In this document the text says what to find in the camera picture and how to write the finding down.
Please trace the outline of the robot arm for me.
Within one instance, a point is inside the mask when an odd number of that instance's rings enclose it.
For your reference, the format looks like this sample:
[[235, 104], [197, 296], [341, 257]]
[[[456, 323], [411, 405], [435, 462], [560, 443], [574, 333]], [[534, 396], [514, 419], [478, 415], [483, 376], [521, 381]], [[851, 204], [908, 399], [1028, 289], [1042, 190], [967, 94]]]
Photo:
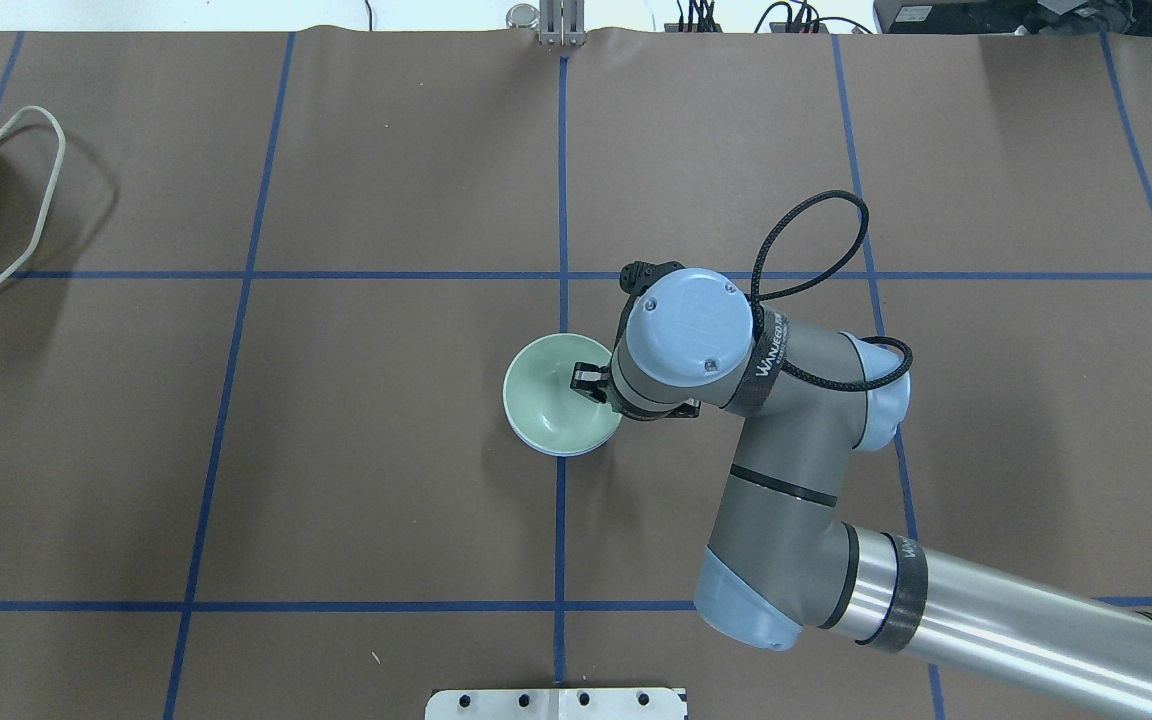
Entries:
[[808, 628], [1114, 719], [1152, 719], [1152, 612], [1116, 609], [838, 518], [846, 470], [890, 445], [909, 361], [882, 338], [796, 323], [713, 270], [635, 262], [607, 361], [570, 396], [628, 420], [740, 416], [694, 606], [786, 651]]

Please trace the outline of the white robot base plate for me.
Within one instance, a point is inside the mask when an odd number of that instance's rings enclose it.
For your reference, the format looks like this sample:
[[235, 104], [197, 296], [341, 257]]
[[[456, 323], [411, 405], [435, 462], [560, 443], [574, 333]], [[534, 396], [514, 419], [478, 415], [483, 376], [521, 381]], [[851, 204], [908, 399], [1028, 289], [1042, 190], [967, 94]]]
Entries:
[[685, 689], [596, 687], [447, 689], [431, 694], [425, 719], [689, 719]]

